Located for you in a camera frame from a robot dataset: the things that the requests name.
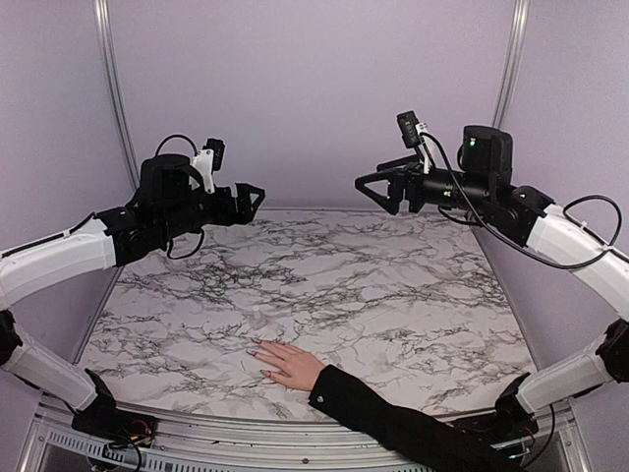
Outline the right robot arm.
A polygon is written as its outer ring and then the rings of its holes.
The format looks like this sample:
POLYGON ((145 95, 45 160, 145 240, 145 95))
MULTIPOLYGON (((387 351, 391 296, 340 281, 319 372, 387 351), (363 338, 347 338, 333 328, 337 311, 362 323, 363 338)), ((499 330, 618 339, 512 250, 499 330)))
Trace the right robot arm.
POLYGON ((381 163, 356 179, 356 189, 397 214, 407 202, 412 213, 425 205, 440 212, 460 209, 469 224, 486 229, 512 249, 545 265, 572 273, 599 294, 617 318, 592 344, 533 374, 524 374, 498 396, 490 414, 459 419, 454 427, 494 441, 506 441, 532 425, 534 415, 555 402, 583 396, 603 384, 628 380, 628 257, 545 193, 515 187, 512 137, 498 129, 468 125, 457 152, 459 168, 438 168, 440 142, 411 114, 398 118, 402 139, 414 155, 381 163))

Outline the person's bare hand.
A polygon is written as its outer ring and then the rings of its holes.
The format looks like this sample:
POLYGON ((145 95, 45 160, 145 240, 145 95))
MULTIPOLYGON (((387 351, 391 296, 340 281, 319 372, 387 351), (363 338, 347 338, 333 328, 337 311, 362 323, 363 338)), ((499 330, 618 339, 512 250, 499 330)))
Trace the person's bare hand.
POLYGON ((312 353, 285 343, 258 341, 247 353, 266 365, 260 370, 266 379, 298 391, 311 392, 325 368, 312 353))

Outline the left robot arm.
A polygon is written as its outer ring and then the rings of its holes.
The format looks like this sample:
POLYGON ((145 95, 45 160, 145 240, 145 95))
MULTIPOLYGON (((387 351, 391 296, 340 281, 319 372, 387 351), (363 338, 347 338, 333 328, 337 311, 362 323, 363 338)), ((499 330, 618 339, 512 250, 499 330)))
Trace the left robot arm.
POLYGON ((234 189, 215 186, 213 173, 221 163, 210 148, 194 157, 158 154, 143 162, 140 185, 124 206, 93 213, 68 230, 2 253, 1 368, 69 405, 75 430, 116 438, 137 420, 118 409, 99 375, 29 336, 11 307, 78 275, 123 267, 155 250, 169 253, 177 237, 201 235, 207 225, 252 222, 264 190, 246 183, 234 189))

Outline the black sleeved forearm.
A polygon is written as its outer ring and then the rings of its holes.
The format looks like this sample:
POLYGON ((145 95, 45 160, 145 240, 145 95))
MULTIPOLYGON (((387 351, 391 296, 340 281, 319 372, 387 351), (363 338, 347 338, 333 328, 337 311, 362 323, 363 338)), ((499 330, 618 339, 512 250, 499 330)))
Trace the black sleeved forearm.
POLYGON ((331 365, 318 375, 309 404, 342 426, 435 471, 523 469, 491 445, 418 410, 393 405, 358 378, 331 365))

